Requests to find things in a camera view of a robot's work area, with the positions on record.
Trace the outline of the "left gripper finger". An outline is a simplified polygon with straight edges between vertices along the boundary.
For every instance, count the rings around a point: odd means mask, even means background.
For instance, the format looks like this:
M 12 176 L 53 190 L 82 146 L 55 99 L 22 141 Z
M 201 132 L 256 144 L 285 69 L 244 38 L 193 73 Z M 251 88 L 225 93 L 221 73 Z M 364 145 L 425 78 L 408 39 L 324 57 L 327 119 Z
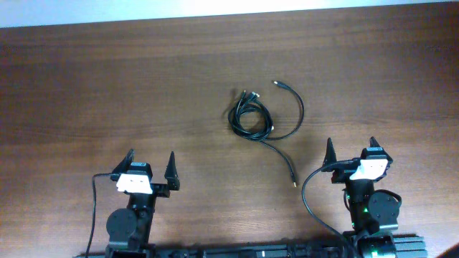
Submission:
M 113 169 L 112 174 L 125 173 L 133 162 L 134 153 L 134 149 L 130 149 L 125 158 Z
M 178 191 L 180 189 L 180 180 L 176 170 L 175 154 L 173 151 L 169 156 L 169 162 L 166 167 L 164 177 L 167 181 L 167 186 L 171 191 Z

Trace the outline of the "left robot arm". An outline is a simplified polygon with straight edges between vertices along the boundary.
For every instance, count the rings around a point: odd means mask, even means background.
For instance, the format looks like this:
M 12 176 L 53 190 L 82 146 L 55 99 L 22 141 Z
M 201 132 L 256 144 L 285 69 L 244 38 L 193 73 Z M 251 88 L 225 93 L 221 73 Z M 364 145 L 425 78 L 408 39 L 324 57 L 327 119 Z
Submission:
M 129 196 L 125 208 L 115 210 L 107 219 L 109 242 L 106 257 L 154 257 L 156 251 L 149 244 L 156 199 L 168 198 L 180 189 L 174 153 L 164 174 L 166 183 L 154 183 L 149 163 L 135 162 L 134 150 L 113 169 L 110 179 L 117 191 Z

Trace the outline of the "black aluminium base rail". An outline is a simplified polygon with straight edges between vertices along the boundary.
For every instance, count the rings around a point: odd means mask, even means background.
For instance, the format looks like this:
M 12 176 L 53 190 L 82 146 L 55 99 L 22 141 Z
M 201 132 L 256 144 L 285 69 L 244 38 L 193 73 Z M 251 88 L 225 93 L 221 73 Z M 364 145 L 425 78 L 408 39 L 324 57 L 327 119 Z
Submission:
M 309 241 L 288 244 L 247 245 L 221 248 L 153 248 L 141 253 L 111 251 L 93 253 L 96 257 L 151 257 L 151 258 L 314 258 L 314 257 L 368 257 L 417 258 L 427 257 L 426 244 L 421 236 L 379 236 L 361 239 L 358 254 L 333 241 Z

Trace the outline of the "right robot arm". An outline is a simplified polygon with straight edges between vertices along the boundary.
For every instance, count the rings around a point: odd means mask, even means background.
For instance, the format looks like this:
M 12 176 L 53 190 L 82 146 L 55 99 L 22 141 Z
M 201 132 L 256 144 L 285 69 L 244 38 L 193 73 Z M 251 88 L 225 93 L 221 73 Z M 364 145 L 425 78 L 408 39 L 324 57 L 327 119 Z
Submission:
M 391 233 L 398 229 L 402 198 L 391 191 L 374 188 L 374 184 L 387 175 L 392 163 L 393 159 L 374 137 L 359 157 L 342 161 L 336 158 L 332 140 L 327 140 L 324 171 L 332 173 L 332 183 L 345 185 L 344 199 L 353 223 L 353 231 L 346 236 L 361 257 L 395 255 L 389 241 Z

